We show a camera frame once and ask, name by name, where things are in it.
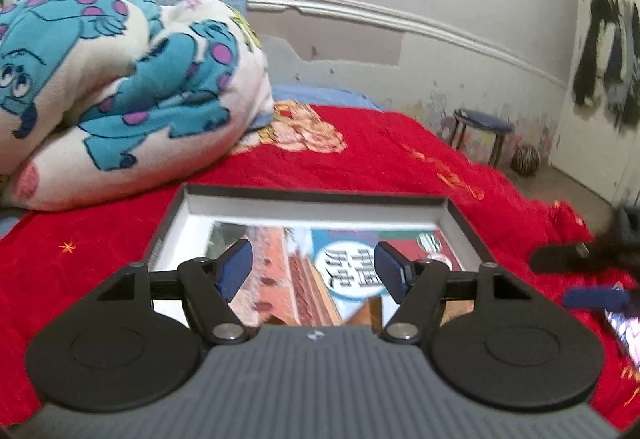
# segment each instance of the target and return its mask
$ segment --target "red blanket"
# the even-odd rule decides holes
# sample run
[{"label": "red blanket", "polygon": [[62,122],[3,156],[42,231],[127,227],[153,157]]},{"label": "red blanket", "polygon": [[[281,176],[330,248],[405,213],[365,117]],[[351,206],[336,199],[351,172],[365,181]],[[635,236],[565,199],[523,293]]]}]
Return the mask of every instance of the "red blanket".
[{"label": "red blanket", "polygon": [[[274,141],[264,136],[261,145],[229,156],[191,181],[448,196],[501,265],[554,301],[570,285],[616,281],[632,285],[626,275],[612,271],[589,278],[534,276],[526,261],[537,246],[590,238],[567,204],[549,207],[524,199],[503,175],[469,162],[402,114],[315,109],[325,126],[333,124],[341,132],[342,138],[337,136],[346,148],[335,143],[335,134],[329,146],[317,142],[305,146],[304,141],[314,140],[308,134],[297,146],[291,146],[292,140],[284,136],[280,146],[269,145]],[[177,187],[172,184],[131,199],[66,213],[30,214],[0,241],[1,423],[20,422],[38,408],[23,367],[31,338],[115,270],[140,260]],[[579,312],[576,317],[601,338],[606,349],[606,367],[593,406],[614,425],[626,427],[640,414],[640,375],[631,369],[612,334],[595,315]]]}]

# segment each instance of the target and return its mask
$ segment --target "silver bolt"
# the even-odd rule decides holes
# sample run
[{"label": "silver bolt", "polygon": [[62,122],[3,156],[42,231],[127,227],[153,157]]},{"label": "silver bolt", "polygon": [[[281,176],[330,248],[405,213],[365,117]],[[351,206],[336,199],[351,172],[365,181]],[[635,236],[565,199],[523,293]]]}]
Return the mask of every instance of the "silver bolt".
[{"label": "silver bolt", "polygon": [[584,242],[576,245],[575,251],[577,251],[578,255],[580,255],[583,259],[589,257],[589,248],[584,244]]},{"label": "silver bolt", "polygon": [[410,340],[418,336],[418,327],[413,324],[397,322],[387,327],[386,333],[396,340]]},{"label": "silver bolt", "polygon": [[242,336],[244,329],[238,324],[218,324],[213,327],[213,336],[219,340],[238,340]]}]

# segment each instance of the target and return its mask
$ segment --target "wall trim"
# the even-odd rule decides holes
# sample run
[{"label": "wall trim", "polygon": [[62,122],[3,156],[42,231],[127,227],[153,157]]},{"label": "wall trim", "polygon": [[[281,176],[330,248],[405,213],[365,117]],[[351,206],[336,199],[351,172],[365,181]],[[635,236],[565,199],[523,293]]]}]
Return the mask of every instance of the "wall trim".
[{"label": "wall trim", "polygon": [[303,15],[324,16],[421,34],[514,65],[543,77],[562,89],[567,88],[565,80],[533,65],[502,45],[413,13],[358,0],[247,0],[247,8],[254,12],[294,9]]}]

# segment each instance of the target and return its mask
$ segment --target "woven ball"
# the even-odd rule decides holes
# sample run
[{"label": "woven ball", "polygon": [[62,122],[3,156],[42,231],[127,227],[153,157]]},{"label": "woven ball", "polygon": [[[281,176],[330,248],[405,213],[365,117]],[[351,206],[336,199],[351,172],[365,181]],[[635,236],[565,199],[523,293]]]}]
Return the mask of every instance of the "woven ball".
[{"label": "woven ball", "polygon": [[540,152],[529,143],[520,143],[513,158],[511,158],[511,169],[524,177],[530,177],[536,173],[540,167]]}]

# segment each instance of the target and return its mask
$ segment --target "white and blue plush blanket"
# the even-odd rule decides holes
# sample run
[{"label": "white and blue plush blanket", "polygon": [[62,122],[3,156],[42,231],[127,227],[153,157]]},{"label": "white and blue plush blanket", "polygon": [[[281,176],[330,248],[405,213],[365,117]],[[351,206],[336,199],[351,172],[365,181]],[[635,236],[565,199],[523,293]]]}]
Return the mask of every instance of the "white and blue plush blanket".
[{"label": "white and blue plush blanket", "polygon": [[186,177],[268,123],[272,107],[260,41],[217,0],[0,10],[5,206],[63,210]]}]

